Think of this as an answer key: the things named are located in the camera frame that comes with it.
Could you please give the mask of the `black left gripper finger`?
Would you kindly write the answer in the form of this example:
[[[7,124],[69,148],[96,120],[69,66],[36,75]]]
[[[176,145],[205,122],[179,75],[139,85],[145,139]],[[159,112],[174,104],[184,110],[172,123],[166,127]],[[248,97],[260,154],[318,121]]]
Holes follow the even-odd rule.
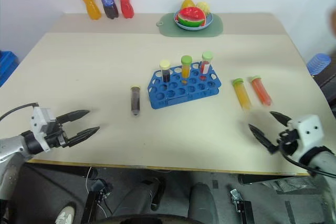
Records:
[[[63,114],[61,116],[56,117],[56,120],[59,124],[64,124],[67,122],[73,122],[75,120],[78,120],[82,117],[84,117],[86,114],[88,114],[89,110],[76,110],[72,111],[66,114]]]
[[[89,128],[89,129],[86,129],[86,130],[83,130],[83,131],[77,133],[77,135],[67,139],[67,142],[64,145],[64,147],[72,147],[74,145],[77,145],[77,144],[87,140],[88,138],[93,136],[99,129],[100,129],[100,127],[97,126],[97,127],[92,127],[92,128]]]

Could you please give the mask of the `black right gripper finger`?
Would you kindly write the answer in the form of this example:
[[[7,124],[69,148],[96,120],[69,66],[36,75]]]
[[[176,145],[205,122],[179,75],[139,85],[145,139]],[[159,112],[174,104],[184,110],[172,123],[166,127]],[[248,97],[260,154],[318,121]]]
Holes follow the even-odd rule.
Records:
[[[291,120],[290,117],[276,111],[270,111],[270,114],[283,126],[287,127],[288,122]]]
[[[279,150],[278,146],[273,145],[273,143],[267,139],[264,133],[252,124],[248,124],[250,131],[253,136],[267,149],[270,154],[274,154]]]

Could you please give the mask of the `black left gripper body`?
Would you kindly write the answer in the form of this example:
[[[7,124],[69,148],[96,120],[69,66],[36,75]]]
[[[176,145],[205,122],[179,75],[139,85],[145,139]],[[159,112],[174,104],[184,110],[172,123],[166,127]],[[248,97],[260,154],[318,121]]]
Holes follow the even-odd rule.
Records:
[[[53,124],[51,130],[44,137],[50,148],[68,147],[69,140],[65,131],[63,130],[62,124],[57,120]]]

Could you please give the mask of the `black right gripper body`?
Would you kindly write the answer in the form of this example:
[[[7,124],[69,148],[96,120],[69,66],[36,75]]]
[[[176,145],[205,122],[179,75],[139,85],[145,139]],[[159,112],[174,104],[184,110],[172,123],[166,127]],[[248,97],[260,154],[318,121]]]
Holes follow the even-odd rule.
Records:
[[[282,154],[292,156],[298,148],[299,134],[297,130],[285,130],[279,133],[278,148]]]

